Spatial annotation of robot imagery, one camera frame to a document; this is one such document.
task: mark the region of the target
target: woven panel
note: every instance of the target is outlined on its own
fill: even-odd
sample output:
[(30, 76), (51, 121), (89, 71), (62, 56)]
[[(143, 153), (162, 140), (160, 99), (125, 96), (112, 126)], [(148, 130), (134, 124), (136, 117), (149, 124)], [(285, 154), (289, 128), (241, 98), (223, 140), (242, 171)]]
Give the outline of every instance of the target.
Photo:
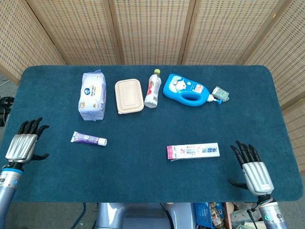
[(305, 170), (305, 104), (284, 116), (300, 171)]
[(105, 11), (106, 0), (28, 0), (28, 3), (68, 64), (118, 63)]
[(126, 64), (177, 64), (189, 0), (115, 0)]
[(0, 56), (0, 71), (16, 83), (28, 66), (65, 64), (20, 0), (0, 1)]
[(185, 64), (235, 64), (277, 0), (202, 0)]
[(247, 64), (272, 72), (280, 104), (305, 91), (305, 1), (294, 0)]

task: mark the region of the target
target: cable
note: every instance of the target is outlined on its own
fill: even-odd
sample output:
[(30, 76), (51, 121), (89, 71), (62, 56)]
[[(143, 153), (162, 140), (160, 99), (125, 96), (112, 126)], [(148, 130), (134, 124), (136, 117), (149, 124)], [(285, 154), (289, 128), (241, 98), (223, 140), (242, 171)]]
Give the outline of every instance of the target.
[(247, 212), (248, 212), (248, 214), (249, 214), (249, 216), (250, 216), (250, 219), (252, 220), (252, 222), (253, 222), (253, 224), (254, 224), (254, 226), (255, 226), (255, 229), (258, 229), (257, 226), (256, 226), (256, 223), (255, 223), (255, 220), (254, 220), (254, 218), (253, 218), (253, 215), (252, 215), (252, 213), (251, 213), (251, 210), (248, 209)]
[(10, 81), (10, 80), (5, 81), (4, 83), (0, 84), (0, 87), (1, 87), (2, 85), (4, 85), (4, 84), (8, 83), (9, 81)]
[(92, 229), (95, 229), (95, 224), (96, 224), (96, 220), (95, 220), (95, 222), (94, 222), (94, 224), (92, 226)]
[(77, 224), (80, 222), (80, 220), (82, 219), (82, 217), (85, 215), (85, 212), (86, 212), (86, 203), (83, 203), (84, 205), (84, 209), (81, 213), (81, 215), (77, 218), (77, 220), (75, 221), (75, 223), (73, 224), (73, 226), (71, 227), (71, 229), (75, 229)]
[(272, 201), (273, 201), (273, 198), (270, 197), (270, 199), (268, 199), (268, 200), (266, 200), (266, 201), (263, 201), (263, 202), (259, 203), (255, 208), (251, 209), (251, 211), (256, 211), (256, 210), (258, 210), (260, 207), (262, 207), (262, 206), (264, 206), (264, 205), (266, 205), (266, 204), (268, 204), (268, 203), (270, 203), (270, 202), (272, 202)]
[(5, 109), (3, 109), (3, 122), (4, 122), (4, 124), (5, 124)]
[(168, 220), (169, 220), (169, 222), (170, 222), (170, 225), (171, 225), (171, 229), (175, 229), (175, 227), (174, 227), (174, 225), (173, 225), (173, 219), (172, 219), (171, 214), (168, 212), (168, 210), (166, 210), (166, 209), (163, 207), (162, 203), (160, 203), (160, 205), (161, 205), (161, 207), (163, 208), (163, 210), (165, 211), (165, 214), (167, 215), (167, 218), (168, 218)]

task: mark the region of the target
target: bottle cap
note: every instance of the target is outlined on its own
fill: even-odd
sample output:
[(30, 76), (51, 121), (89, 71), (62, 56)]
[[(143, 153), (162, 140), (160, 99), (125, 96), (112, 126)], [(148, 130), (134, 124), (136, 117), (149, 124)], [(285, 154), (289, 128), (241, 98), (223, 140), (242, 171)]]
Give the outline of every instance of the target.
[(99, 144), (99, 146), (105, 146), (105, 145), (107, 145), (107, 139), (105, 139), (105, 138), (99, 138), (99, 141), (98, 141), (98, 144)]
[(221, 102), (222, 102), (221, 99), (215, 99), (214, 96), (212, 96), (211, 94), (209, 94), (209, 97), (207, 98), (207, 101), (208, 101), (208, 102), (215, 101), (215, 102), (217, 102), (219, 105), (220, 105)]
[(160, 69), (155, 69), (153, 73), (160, 74)]

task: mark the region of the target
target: toothpaste tube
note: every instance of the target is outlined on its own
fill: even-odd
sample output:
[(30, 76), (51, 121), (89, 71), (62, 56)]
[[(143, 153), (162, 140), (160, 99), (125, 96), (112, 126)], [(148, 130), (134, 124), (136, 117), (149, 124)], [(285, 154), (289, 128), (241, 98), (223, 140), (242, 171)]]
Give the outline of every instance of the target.
[(74, 131), (71, 142), (82, 142), (92, 145), (105, 146), (107, 144), (107, 139), (101, 137), (94, 137), (90, 135), (84, 135)]
[(179, 145), (167, 147), (167, 159), (170, 159), (172, 161), (179, 159), (215, 156), (220, 156), (218, 143)]

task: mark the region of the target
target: floor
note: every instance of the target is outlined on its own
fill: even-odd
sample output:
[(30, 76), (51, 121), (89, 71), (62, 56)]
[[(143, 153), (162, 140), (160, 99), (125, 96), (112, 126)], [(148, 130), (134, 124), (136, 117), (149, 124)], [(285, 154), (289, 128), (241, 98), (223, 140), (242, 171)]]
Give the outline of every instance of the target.
[[(0, 85), (6, 82), (0, 75)], [(17, 86), (8, 82), (0, 86), (0, 96), (15, 96)], [(4, 127), (0, 127), (0, 143)], [(301, 228), (305, 222), (305, 197), (296, 202), (281, 202), (281, 210), (291, 229)], [(7, 216), (7, 229), (69, 229), (82, 213), (82, 203), (13, 203)], [(97, 206), (88, 203), (86, 214), (76, 229), (91, 229), (96, 219)]]

